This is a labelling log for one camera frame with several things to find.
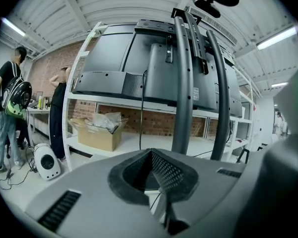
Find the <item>air vent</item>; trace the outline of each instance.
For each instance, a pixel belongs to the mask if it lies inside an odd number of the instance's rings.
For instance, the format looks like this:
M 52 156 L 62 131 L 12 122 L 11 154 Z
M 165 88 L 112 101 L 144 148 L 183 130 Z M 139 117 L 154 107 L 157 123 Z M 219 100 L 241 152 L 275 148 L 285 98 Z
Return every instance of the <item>air vent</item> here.
M 67 191 L 64 195 L 43 215 L 39 223 L 47 229 L 55 232 L 70 212 L 80 194 L 73 191 Z
M 221 24 L 217 23 L 214 19 L 203 13 L 201 10 L 196 9 L 194 7 L 187 7 L 187 12 L 201 17 L 201 21 L 208 24 L 209 26 L 213 27 L 217 31 L 219 31 L 221 34 L 223 34 L 232 44 L 235 46 L 237 45 L 237 38 L 235 38 L 225 27 L 223 27 Z
M 231 171 L 231 170 L 227 170 L 227 169 L 219 169 L 217 171 L 217 173 L 225 175 L 225 176 L 229 176 L 229 177 L 235 177 L 235 178 L 240 178 L 240 176 L 242 175 L 242 173 L 240 172 L 236 172 L 236 171 Z

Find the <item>cardboard box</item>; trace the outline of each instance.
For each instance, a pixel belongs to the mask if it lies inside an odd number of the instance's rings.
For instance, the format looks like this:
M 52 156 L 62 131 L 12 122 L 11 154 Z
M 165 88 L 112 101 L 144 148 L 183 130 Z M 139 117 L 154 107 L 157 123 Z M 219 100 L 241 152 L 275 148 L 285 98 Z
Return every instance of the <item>cardboard box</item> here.
M 122 123 L 111 134 L 107 129 L 87 125 L 87 118 L 72 118 L 70 125 L 77 129 L 78 142 L 90 147 L 113 152 L 121 142 L 121 133 L 128 119 L 122 119 Z

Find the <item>jeans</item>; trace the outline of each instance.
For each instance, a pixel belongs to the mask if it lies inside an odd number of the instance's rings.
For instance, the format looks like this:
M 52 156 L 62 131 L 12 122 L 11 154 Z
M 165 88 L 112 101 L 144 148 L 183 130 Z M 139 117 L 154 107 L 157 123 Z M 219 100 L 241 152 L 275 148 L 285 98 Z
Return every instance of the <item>jeans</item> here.
M 0 167 L 4 164 L 4 145 L 8 135 L 11 143 L 13 161 L 21 161 L 21 155 L 16 143 L 15 118 L 8 116 L 4 111 L 0 112 Z

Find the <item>floor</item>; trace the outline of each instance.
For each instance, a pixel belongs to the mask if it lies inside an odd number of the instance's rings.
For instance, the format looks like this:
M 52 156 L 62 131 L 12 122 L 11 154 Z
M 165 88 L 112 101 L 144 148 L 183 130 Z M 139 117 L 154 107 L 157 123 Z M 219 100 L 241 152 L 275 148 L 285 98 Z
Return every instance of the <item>floor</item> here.
M 38 144 L 38 143 L 49 143 L 48 138 L 42 136 L 41 134 L 39 134 L 37 132 L 35 132 L 33 134 L 33 141 L 34 141 L 34 145 Z M 27 152 L 27 156 L 28 156 L 29 160 L 33 157 L 32 152 L 29 149 L 27 151 L 26 151 L 26 149 L 24 149 L 24 150 L 21 150 L 20 152 L 24 159 L 25 159 L 26 152 Z M 88 162 L 89 158 L 73 153 L 73 154 L 71 154 L 71 160 L 75 163 L 75 166 L 77 167 L 77 166 L 81 166 L 84 163 Z M 11 183 L 13 184 L 13 183 L 22 182 L 23 179 L 25 178 L 27 172 L 30 169 L 29 165 L 27 163 L 25 163 L 24 166 L 20 170 L 18 170 L 14 166 L 12 159 L 10 159 L 10 162 L 12 164 Z M 7 168 L 9 168 L 9 166 L 10 166 L 7 158 L 5 158 L 5 165 L 7 166 Z M 62 175 L 66 174 L 69 171 L 69 169 L 66 166 L 66 162 L 61 163 L 61 171 L 62 171 Z M 59 177 L 54 178 L 52 180 L 45 181 L 40 177 L 39 173 L 29 172 L 25 181 L 22 184 L 12 186 L 12 189 L 10 189 L 10 190 L 0 189 L 0 193 L 2 194 L 2 196 L 5 200 L 13 202 L 17 206 L 19 206 L 21 208 L 21 210 L 24 211 L 26 209 L 26 206 L 28 205 L 28 203 L 39 192 L 41 192 L 49 185 L 56 182 L 62 175 L 60 175 Z M 0 179 L 5 179 L 5 178 L 6 178 L 6 172 L 0 173 Z M 9 188 L 6 181 L 1 181 L 0 186 L 2 188 Z

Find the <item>ceiling light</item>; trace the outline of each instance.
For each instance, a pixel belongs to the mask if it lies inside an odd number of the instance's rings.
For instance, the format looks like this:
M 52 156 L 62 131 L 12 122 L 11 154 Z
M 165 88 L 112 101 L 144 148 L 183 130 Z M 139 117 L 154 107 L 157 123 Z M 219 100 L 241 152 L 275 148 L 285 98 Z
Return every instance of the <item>ceiling light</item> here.
M 18 34 L 25 36 L 25 33 L 21 31 L 19 28 L 17 28 L 15 25 L 13 25 L 9 20 L 7 20 L 6 18 L 1 18 L 1 20 L 4 24 L 6 24 L 8 27 L 11 27 Z
M 297 29 L 296 27 L 292 27 L 292 28 L 289 28 L 289 29 L 286 29 L 285 31 L 282 31 L 280 32 L 279 34 L 269 38 L 268 40 L 260 43 L 260 44 L 257 44 L 257 48 L 258 50 L 263 50 L 275 43 L 278 43 L 292 35 L 295 35 L 297 33 Z
M 283 85 L 287 85 L 287 84 L 288 84 L 288 82 L 278 83 L 278 84 L 273 84 L 272 87 L 283 86 Z

